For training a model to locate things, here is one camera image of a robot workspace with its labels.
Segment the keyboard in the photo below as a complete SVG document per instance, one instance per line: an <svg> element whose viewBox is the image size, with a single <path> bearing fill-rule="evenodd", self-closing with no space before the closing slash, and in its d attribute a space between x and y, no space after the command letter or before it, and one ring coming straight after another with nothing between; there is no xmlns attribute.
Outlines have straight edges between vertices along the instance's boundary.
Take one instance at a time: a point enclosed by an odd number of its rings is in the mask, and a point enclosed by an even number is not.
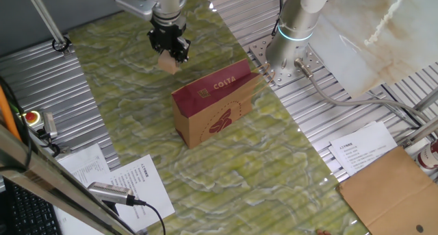
<svg viewBox="0 0 438 235"><path fill-rule="evenodd" d="M14 235L62 235L53 206L7 179L6 195Z"/></svg>

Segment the red paper bag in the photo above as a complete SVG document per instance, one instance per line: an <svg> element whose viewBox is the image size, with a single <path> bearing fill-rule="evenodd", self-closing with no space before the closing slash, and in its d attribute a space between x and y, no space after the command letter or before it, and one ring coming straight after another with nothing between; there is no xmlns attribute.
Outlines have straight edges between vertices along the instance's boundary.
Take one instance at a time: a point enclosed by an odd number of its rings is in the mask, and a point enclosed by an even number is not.
<svg viewBox="0 0 438 235"><path fill-rule="evenodd" d="M190 149L253 109L259 76L240 60L172 93L175 129Z"/></svg>

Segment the brown cardboard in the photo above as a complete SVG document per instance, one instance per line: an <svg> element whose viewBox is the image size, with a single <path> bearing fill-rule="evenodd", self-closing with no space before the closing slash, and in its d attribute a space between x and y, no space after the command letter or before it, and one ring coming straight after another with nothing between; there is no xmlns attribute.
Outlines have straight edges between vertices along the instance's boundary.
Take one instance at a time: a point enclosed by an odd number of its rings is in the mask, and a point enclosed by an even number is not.
<svg viewBox="0 0 438 235"><path fill-rule="evenodd" d="M164 50L158 57L158 66L165 72L174 75L178 71L178 62L170 56L167 50Z"/></svg>
<svg viewBox="0 0 438 235"><path fill-rule="evenodd" d="M241 60L172 93L175 129L190 149L253 109L259 76Z"/></svg>
<svg viewBox="0 0 438 235"><path fill-rule="evenodd" d="M342 182L339 191L373 235L438 234L438 186L401 147Z"/></svg>

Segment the metal mounting plate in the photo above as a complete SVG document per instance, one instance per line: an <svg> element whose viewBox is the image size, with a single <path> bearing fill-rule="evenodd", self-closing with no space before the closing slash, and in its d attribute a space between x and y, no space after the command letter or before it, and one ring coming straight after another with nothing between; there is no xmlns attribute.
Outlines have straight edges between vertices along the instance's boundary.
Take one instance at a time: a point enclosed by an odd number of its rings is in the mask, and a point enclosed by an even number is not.
<svg viewBox="0 0 438 235"><path fill-rule="evenodd" d="M257 58L260 64L268 63L266 60L266 47L271 40L272 36L263 37L262 39L251 43L246 50L249 50ZM309 45L306 47L306 52L307 56L304 58L303 62L306 64L307 68L310 68L312 72L321 69L323 67L322 62ZM275 71L273 83L277 86L284 86L293 82L295 79L302 77L302 73L299 73L298 69L278 69L273 71Z"/></svg>

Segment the table surface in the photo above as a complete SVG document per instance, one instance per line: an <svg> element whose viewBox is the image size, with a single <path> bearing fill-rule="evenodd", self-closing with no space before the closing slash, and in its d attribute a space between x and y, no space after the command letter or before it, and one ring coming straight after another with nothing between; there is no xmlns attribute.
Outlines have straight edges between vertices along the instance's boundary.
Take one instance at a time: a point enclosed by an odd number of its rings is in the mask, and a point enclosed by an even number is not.
<svg viewBox="0 0 438 235"><path fill-rule="evenodd" d="M167 232L366 233L269 88L253 97L252 112L194 149L186 147L174 129L171 92L247 56L208 0L188 0L184 14L190 59L173 76L157 66L147 37L151 24L131 14L70 32L120 161L153 158L176 210L164 219ZM149 232L161 234L160 224Z"/></svg>

